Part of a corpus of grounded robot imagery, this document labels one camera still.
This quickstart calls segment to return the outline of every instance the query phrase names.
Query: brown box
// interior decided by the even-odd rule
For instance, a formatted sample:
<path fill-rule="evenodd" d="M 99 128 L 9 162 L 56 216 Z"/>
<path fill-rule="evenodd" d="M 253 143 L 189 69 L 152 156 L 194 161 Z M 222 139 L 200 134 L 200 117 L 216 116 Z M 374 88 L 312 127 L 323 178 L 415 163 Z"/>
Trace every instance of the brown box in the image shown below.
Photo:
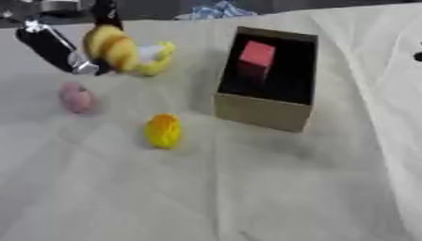
<path fill-rule="evenodd" d="M 249 40 L 276 47 L 264 82 L 237 72 Z M 316 64 L 317 36 L 240 26 L 215 95 L 217 117 L 300 132 L 314 103 Z"/>

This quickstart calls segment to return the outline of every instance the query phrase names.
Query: yellow ball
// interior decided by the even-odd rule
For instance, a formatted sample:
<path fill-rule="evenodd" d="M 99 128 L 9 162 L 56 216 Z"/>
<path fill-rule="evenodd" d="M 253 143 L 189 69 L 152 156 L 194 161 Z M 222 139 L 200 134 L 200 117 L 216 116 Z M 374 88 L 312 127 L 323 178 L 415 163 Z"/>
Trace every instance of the yellow ball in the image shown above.
<path fill-rule="evenodd" d="M 145 137 L 155 147 L 170 149 L 177 145 L 181 133 L 180 122 L 172 114 L 158 114 L 145 126 Z"/>

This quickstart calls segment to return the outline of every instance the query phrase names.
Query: table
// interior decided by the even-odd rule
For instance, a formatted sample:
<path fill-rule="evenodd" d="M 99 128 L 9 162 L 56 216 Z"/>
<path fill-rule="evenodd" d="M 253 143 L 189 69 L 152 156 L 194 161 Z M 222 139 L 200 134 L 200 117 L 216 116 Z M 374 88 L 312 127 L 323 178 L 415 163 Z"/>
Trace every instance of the table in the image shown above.
<path fill-rule="evenodd" d="M 0 240 L 422 239 L 422 66 L 412 59 L 421 10 L 127 22 L 139 44 L 178 46 L 171 68 L 145 79 L 59 72 L 0 30 Z M 302 134 L 213 117 L 238 25 L 319 35 L 316 106 Z M 60 30 L 79 42 L 90 28 Z M 96 113 L 62 109 L 57 90 L 69 80 L 98 96 Z M 162 112 L 184 127 L 173 151 L 139 134 Z"/>

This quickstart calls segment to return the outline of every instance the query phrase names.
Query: red block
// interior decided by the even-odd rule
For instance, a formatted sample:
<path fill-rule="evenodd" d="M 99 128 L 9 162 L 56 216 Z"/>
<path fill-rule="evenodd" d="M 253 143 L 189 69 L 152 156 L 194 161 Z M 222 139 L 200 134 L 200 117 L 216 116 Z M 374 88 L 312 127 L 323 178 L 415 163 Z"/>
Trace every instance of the red block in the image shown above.
<path fill-rule="evenodd" d="M 257 41 L 248 41 L 238 61 L 238 72 L 257 81 L 264 81 L 271 68 L 275 47 Z"/>

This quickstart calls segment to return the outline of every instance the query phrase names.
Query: yellow plush toy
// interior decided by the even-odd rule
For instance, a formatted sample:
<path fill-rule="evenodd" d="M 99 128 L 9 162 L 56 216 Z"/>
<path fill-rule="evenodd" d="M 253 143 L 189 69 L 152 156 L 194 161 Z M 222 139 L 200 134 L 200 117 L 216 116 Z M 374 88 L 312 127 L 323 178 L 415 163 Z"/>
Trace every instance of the yellow plush toy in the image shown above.
<path fill-rule="evenodd" d="M 177 145 L 181 126 L 172 114 L 158 114 L 145 125 L 145 137 L 155 147 L 170 149 Z"/>
<path fill-rule="evenodd" d="M 138 47 L 119 28 L 100 25 L 92 29 L 84 38 L 87 55 L 102 58 L 118 72 L 140 72 L 157 75 L 166 70 L 175 46 L 171 42 Z"/>

